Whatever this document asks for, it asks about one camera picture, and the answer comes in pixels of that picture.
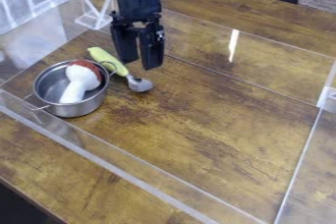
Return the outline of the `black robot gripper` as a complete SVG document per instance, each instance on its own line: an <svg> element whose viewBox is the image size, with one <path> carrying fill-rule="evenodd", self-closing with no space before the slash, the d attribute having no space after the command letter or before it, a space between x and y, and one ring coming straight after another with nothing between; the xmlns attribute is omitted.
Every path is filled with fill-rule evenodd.
<svg viewBox="0 0 336 224"><path fill-rule="evenodd" d="M120 61L126 64L138 59L132 24L148 24L138 34L140 58L145 71L161 66L164 59L164 27L160 25L160 0L117 0L118 9L112 13L112 40Z"/></svg>

